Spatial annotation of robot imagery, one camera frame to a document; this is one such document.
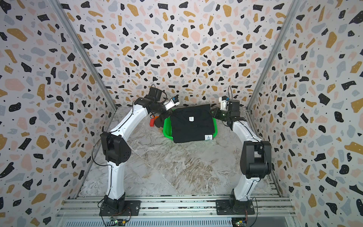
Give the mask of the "black t-shirt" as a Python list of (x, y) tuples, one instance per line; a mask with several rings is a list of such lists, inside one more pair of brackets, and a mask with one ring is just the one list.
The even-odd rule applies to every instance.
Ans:
[(173, 110), (170, 120), (174, 143), (212, 140), (215, 125), (210, 111), (209, 104)]

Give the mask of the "green plastic basket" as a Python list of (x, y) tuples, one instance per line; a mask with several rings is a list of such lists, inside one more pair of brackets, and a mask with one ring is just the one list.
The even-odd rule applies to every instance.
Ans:
[[(218, 134), (216, 119), (215, 118), (212, 118), (212, 119), (213, 119), (213, 123), (214, 123), (215, 132), (211, 135), (205, 135), (205, 139), (204, 139), (205, 141), (213, 140)], [(174, 138), (172, 136), (172, 126), (171, 126), (170, 117), (168, 117), (167, 119), (164, 120), (163, 134), (166, 138), (168, 138), (172, 141), (174, 140)]]

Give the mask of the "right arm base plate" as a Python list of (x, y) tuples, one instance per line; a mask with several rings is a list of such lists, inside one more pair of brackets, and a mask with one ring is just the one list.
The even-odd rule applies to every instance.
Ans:
[(254, 215), (252, 201), (216, 200), (217, 215)]

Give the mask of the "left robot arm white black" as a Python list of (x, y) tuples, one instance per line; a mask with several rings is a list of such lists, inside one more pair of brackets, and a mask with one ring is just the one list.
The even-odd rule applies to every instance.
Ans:
[(178, 96), (168, 102), (158, 102), (151, 98), (138, 98), (132, 109), (110, 132), (102, 132), (100, 136), (103, 154), (108, 166), (108, 188), (104, 196), (101, 213), (119, 214), (126, 208), (124, 173), (125, 165), (131, 156), (131, 148), (127, 141), (138, 124), (148, 115), (159, 115), (158, 120), (167, 118), (171, 109), (179, 105)]

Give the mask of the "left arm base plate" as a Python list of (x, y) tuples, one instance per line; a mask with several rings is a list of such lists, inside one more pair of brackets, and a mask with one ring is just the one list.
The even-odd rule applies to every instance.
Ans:
[(138, 200), (107, 200), (101, 205), (99, 216), (138, 216), (140, 205)]

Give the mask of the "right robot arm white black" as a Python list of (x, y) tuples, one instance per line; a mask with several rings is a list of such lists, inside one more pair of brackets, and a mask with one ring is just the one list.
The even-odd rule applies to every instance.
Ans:
[(252, 206), (251, 193), (256, 185), (269, 175), (272, 170), (271, 144), (260, 139), (248, 125), (245, 118), (237, 116), (237, 112), (213, 108), (211, 115), (225, 122), (243, 143), (240, 159), (242, 176), (229, 197), (230, 209), (237, 210)]

